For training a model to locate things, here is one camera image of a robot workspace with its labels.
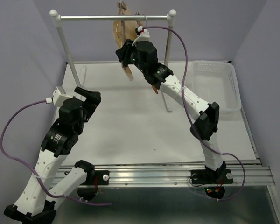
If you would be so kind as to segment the beige underwear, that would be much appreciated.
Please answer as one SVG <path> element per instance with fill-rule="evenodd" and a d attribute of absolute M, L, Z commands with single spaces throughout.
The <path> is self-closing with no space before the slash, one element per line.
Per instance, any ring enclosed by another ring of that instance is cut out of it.
<path fill-rule="evenodd" d="M 133 14 L 129 9 L 127 9 L 125 11 L 125 15 L 135 15 Z M 112 25 L 112 32 L 113 32 L 113 38 L 118 46 L 118 48 L 121 48 L 121 40 L 119 39 L 119 37 L 121 37 L 121 26 L 119 25 L 119 28 L 117 30 L 117 25 L 120 21 L 114 21 L 113 25 Z M 136 28 L 139 27 L 137 25 L 136 21 L 125 21 L 125 26 L 126 26 L 126 39 L 130 39 L 130 40 L 135 40 L 137 35 L 136 35 Z"/>

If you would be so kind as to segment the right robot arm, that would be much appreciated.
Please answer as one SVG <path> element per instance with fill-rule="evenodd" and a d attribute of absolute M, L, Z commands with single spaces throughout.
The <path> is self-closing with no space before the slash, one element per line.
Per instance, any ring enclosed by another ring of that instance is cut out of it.
<path fill-rule="evenodd" d="M 226 164 L 217 143 L 219 105 L 199 98 L 183 86 L 173 71 L 158 61 L 157 49 L 150 41 L 133 43 L 126 40 L 123 47 L 115 53 L 124 66 L 135 65 L 149 84 L 185 109 L 192 122 L 190 131 L 200 140 L 205 157 L 205 170 L 199 176 L 210 182 L 221 180 Z"/>

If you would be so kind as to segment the wooden clip hanger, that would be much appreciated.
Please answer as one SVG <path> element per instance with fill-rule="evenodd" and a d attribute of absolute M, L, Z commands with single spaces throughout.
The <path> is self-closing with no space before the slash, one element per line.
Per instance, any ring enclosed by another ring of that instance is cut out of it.
<path fill-rule="evenodd" d="M 121 0 L 117 3 L 117 7 L 119 8 L 119 15 L 125 15 L 125 11 L 127 10 L 126 4 Z M 127 64 L 127 53 L 128 53 L 128 47 L 130 46 L 130 43 L 126 41 L 126 26 L 125 21 L 120 21 L 117 25 L 117 30 L 119 28 L 119 25 L 121 26 L 120 32 L 121 37 L 119 39 L 121 40 L 121 47 L 125 52 L 123 53 L 123 61 L 122 61 L 122 69 L 125 72 L 126 76 L 128 77 L 129 81 L 133 81 L 133 75 L 128 67 Z"/>

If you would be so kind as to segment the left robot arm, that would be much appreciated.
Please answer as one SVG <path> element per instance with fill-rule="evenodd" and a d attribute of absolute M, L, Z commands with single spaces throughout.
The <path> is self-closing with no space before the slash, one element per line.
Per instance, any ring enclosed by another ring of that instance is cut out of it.
<path fill-rule="evenodd" d="M 21 196 L 14 204 L 7 206 L 4 215 L 23 224 L 50 224 L 56 212 L 71 192 L 81 183 L 94 180 L 95 167 L 89 162 L 79 160 L 74 168 L 55 187 L 51 184 L 74 145 L 82 134 L 85 123 L 101 102 L 98 91 L 76 87 L 74 92 L 83 96 L 81 100 L 66 94 L 63 87 L 57 87 L 50 98 L 42 103 L 58 107 L 59 117 L 46 133 L 35 167 L 25 161 L 3 154 L 25 165 L 32 172 Z"/>

